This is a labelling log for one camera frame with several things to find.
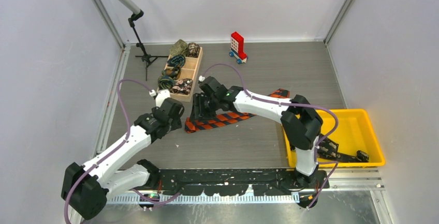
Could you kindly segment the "orange navy striped tie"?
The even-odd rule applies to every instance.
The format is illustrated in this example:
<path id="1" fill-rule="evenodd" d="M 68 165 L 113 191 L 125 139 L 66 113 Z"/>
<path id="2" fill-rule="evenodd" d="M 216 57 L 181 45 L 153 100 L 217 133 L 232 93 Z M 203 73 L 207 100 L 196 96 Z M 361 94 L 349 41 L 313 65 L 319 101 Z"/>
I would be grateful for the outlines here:
<path id="1" fill-rule="evenodd" d="M 255 114 L 252 113 L 226 112 L 216 114 L 216 112 L 213 111 L 213 118 L 211 120 L 190 120 L 190 118 L 187 117 L 184 124 L 184 131 L 194 133 L 201 130 L 220 128 L 247 120 L 254 116 Z"/>

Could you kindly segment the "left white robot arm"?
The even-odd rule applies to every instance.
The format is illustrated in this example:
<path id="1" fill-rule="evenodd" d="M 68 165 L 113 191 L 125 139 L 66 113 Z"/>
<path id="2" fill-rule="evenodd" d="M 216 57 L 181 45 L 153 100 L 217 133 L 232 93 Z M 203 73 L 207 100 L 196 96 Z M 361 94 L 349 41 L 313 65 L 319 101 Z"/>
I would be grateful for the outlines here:
<path id="1" fill-rule="evenodd" d="M 182 127 L 183 104 L 173 98 L 160 100 L 151 113 L 139 116 L 119 140 L 93 159 L 70 164 L 64 174 L 61 197 L 65 221 L 73 208 L 84 220 L 96 217 L 108 200 L 136 187 L 152 190 L 159 185 L 159 168 L 142 159 L 122 172 L 119 168 L 135 154 Z"/>

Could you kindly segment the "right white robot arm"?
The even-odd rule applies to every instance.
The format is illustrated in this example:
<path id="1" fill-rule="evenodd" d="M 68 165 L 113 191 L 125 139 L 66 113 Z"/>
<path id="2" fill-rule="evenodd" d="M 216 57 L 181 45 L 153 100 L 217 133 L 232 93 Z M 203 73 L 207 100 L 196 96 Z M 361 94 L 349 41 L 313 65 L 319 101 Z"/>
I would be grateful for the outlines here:
<path id="1" fill-rule="evenodd" d="M 282 125 L 290 144 L 296 151 L 294 177 L 299 187 L 309 188 L 316 182 L 318 164 L 315 146 L 321 133 L 322 118 L 307 99 L 276 98 L 252 93 L 243 87 L 220 84 L 212 76 L 199 77 L 200 94 L 195 94 L 189 121 L 193 124 L 218 120 L 217 111 L 228 116 L 256 115 Z"/>

